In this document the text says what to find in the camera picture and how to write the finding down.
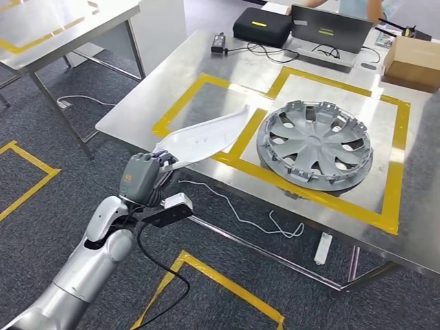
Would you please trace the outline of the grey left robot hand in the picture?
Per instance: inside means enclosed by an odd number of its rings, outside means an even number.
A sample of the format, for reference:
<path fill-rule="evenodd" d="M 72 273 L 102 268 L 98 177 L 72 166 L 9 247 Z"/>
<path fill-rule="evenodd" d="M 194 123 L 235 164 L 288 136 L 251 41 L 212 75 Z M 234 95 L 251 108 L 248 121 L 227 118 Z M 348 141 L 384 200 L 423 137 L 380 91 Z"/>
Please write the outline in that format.
<path fill-rule="evenodd" d="M 137 153 L 127 163 L 120 181 L 118 196 L 138 206 L 156 207 L 165 198 L 168 184 L 156 186 L 159 171 L 177 159 L 168 151 Z"/>

